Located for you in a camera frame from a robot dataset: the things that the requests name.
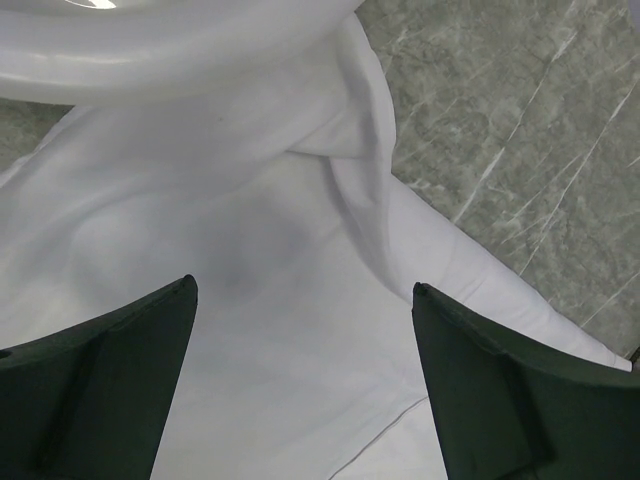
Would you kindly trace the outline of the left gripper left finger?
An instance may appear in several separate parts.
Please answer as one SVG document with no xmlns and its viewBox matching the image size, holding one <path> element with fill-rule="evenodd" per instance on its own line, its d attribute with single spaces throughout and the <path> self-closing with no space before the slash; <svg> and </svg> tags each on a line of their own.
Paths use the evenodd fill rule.
<svg viewBox="0 0 640 480">
<path fill-rule="evenodd" d="M 198 304 L 187 275 L 1 352 L 4 479 L 150 478 Z"/>
</svg>

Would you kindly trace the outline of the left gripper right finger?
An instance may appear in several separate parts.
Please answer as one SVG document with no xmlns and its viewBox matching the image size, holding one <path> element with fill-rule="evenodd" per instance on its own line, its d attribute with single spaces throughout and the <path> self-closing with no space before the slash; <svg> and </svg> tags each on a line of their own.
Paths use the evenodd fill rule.
<svg viewBox="0 0 640 480">
<path fill-rule="evenodd" d="M 428 284 L 412 318 L 450 479 L 636 479 L 639 377 L 476 314 Z"/>
</svg>

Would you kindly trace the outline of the white long sleeve shirt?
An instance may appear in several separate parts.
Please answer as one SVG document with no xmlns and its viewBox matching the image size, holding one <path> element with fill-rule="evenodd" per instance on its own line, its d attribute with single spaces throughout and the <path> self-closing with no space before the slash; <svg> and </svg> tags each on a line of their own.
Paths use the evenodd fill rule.
<svg viewBox="0 0 640 480">
<path fill-rule="evenodd" d="M 398 449 L 430 422 L 418 282 L 631 367 L 392 175 L 391 95 L 355 12 L 201 93 L 69 105 L 1 177 L 3 345 L 195 277 L 157 479 L 354 478 L 371 444 L 404 476 Z"/>
</svg>

